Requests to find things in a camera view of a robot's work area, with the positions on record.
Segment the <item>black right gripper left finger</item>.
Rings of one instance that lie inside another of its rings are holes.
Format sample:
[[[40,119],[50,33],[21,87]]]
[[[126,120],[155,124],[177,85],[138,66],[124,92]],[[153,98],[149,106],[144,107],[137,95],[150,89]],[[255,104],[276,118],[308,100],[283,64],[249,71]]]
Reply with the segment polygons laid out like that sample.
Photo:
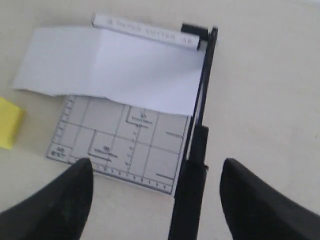
[[[78,240],[91,210],[92,163],[81,158],[44,188],[1,212],[2,240]]]

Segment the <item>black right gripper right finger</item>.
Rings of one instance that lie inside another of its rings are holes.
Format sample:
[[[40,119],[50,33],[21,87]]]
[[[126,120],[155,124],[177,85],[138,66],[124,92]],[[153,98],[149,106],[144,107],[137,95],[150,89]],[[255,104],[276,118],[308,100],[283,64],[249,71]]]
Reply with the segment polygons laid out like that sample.
[[[320,216],[284,196],[233,158],[222,167],[220,201],[234,240],[318,240]]]

